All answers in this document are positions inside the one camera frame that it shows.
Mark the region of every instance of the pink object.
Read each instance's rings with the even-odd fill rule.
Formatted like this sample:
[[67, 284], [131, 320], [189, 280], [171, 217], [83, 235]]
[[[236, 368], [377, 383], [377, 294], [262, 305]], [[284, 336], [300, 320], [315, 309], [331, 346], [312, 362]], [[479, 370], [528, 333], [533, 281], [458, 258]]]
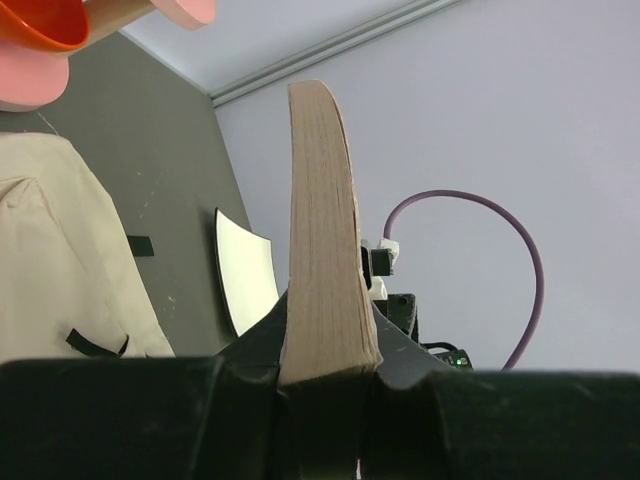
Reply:
[[173, 23], [187, 30], [210, 24], [216, 15], [215, 0], [151, 0]]
[[[90, 1], [97, 6], [109, 0]], [[215, 17], [215, 0], [149, 1], [169, 20], [189, 30], [209, 24]], [[27, 112], [47, 105], [64, 93], [68, 81], [69, 60], [65, 56], [0, 41], [0, 110]]]
[[28, 112], [51, 103], [69, 81], [69, 60], [0, 43], [0, 110]]

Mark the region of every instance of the purple cable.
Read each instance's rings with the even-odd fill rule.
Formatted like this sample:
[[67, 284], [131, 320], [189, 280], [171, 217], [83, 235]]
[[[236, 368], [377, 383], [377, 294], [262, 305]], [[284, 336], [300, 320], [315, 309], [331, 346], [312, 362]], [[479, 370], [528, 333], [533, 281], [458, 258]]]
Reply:
[[533, 260], [533, 270], [536, 276], [536, 294], [533, 300], [533, 308], [531, 309], [531, 316], [529, 317], [529, 322], [527, 323], [527, 327], [524, 329], [524, 333], [520, 338], [520, 341], [516, 345], [516, 348], [513, 350], [507, 363], [502, 367], [503, 370], [510, 370], [513, 368], [520, 357], [524, 353], [527, 345], [531, 341], [531, 337], [533, 337], [533, 333], [536, 331], [536, 327], [538, 326], [538, 320], [540, 320], [540, 314], [542, 313], [542, 304], [544, 302], [544, 272], [542, 271], [542, 259], [540, 258], [540, 253], [538, 252], [538, 248], [536, 247], [533, 238], [527, 229], [524, 228], [516, 217], [511, 215], [507, 210], [502, 208], [497, 203], [492, 202], [484, 197], [479, 195], [474, 195], [473, 193], [459, 192], [457, 190], [430, 190], [428, 192], [420, 192], [415, 195], [411, 195], [409, 198], [403, 200], [396, 208], [394, 208], [387, 221], [384, 224], [384, 238], [391, 239], [391, 229], [393, 227], [393, 222], [395, 222], [400, 212], [402, 212], [409, 205], [419, 202], [420, 200], [424, 200], [425, 198], [433, 198], [433, 197], [453, 197], [453, 198], [461, 198], [463, 200], [469, 200], [475, 203], [479, 203], [482, 206], [490, 208], [502, 218], [504, 218], [509, 224], [516, 229], [516, 231], [520, 234], [524, 243], [527, 245], [529, 249], [529, 253], [531, 254], [531, 260]]

